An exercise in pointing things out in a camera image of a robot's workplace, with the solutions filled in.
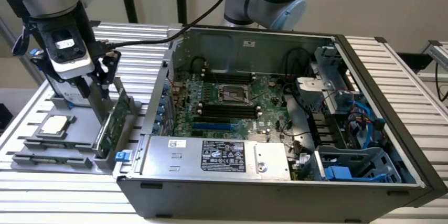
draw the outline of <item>motherboard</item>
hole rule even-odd
[[[173,85],[175,136],[284,142],[289,118],[276,76],[180,72]]]

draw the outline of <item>circuit board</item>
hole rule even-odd
[[[97,156],[103,158],[105,158],[108,152],[115,150],[115,147],[117,146],[128,111],[129,98],[125,90],[120,89],[117,103],[105,120],[104,125],[101,126],[100,133],[93,144],[93,151],[96,152]]]
[[[179,73],[175,80],[179,87],[173,97],[176,101],[175,136],[227,138],[261,142],[283,142],[276,124],[284,124],[288,118],[285,104],[281,102],[283,85],[272,76],[256,76],[248,84],[205,82],[200,76]],[[193,129],[197,123],[199,106],[225,105],[231,108],[259,108],[255,118],[227,116],[231,126],[225,130]]]

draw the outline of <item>green circuit board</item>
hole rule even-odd
[[[281,142],[276,122],[281,125],[289,120],[283,104],[283,85],[276,84],[272,76],[256,76],[249,84],[227,84],[204,82],[195,74],[181,72],[175,80],[181,87],[175,93],[176,125],[175,136],[260,140],[268,136],[268,142]],[[192,125],[199,104],[240,105],[260,107],[261,115],[255,119],[229,118],[231,130],[195,130]]]

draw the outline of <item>power supply label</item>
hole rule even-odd
[[[203,141],[201,169],[207,172],[245,172],[244,143]]]

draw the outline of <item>metal table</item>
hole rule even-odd
[[[101,23],[97,39],[121,42],[165,38],[168,27]],[[448,185],[448,117],[416,75],[388,44],[373,38],[348,37],[365,67],[377,82],[411,134],[415,136],[439,175]],[[145,114],[153,82],[167,45],[132,46],[121,49],[119,74],[128,94],[144,103]],[[85,174],[17,173],[9,168],[13,152],[36,130],[52,108],[51,88],[44,84],[0,138],[0,223],[225,223],[227,221],[145,220],[136,215],[112,176]],[[131,142],[139,137],[136,123]],[[375,224],[448,223],[448,195],[421,208],[400,208]]]

